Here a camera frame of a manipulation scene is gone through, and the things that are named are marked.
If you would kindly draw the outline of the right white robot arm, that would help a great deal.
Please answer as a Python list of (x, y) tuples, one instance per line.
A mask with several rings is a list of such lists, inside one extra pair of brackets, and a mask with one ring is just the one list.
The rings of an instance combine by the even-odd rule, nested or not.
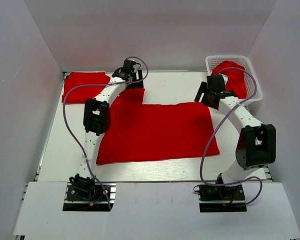
[(250, 179), (254, 171), (276, 161), (276, 128), (253, 117), (244, 106), (246, 100), (239, 100), (234, 91), (226, 89), (222, 74), (207, 76), (194, 100), (224, 114), (220, 124), (229, 120), (239, 134), (235, 161), (215, 182), (216, 195), (226, 200), (233, 195), (233, 186), (240, 185)]

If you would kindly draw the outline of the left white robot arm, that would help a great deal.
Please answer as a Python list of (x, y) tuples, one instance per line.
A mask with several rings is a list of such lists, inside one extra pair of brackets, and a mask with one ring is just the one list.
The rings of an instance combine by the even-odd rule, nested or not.
[[(115, 99), (128, 87), (143, 84), (144, 79), (149, 74), (147, 64), (137, 56), (129, 56), (123, 61), (123, 66), (117, 68), (111, 75), (108, 83), (91, 83), (76, 86), (68, 91), (63, 100), (62, 114), (65, 126), (70, 135), (82, 150), (82, 160), (78, 174), (80, 177), (86, 176), (95, 183), (103, 186), (100, 180), (92, 171), (92, 163), (97, 159), (101, 141), (111, 124), (110, 108)], [(85, 132), (84, 144), (78, 140), (70, 129), (66, 117), (67, 98), (72, 92), (81, 88), (102, 87), (100, 93), (93, 98), (87, 98), (83, 111), (83, 126)]]

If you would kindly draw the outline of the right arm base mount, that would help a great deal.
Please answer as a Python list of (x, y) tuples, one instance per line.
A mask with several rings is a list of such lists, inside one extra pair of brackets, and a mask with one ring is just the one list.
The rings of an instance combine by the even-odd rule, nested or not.
[(200, 184), (193, 187), (198, 194), (201, 213), (246, 212), (246, 199), (242, 185), (210, 186)]

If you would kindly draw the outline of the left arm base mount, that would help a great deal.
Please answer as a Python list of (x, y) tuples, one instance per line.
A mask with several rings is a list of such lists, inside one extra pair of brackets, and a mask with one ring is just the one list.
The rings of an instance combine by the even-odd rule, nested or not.
[(66, 187), (63, 208), (64, 212), (109, 212), (113, 207), (116, 197), (116, 184), (106, 183), (105, 191), (99, 184), (95, 185), (95, 190), (86, 193), (76, 189), (70, 183)]

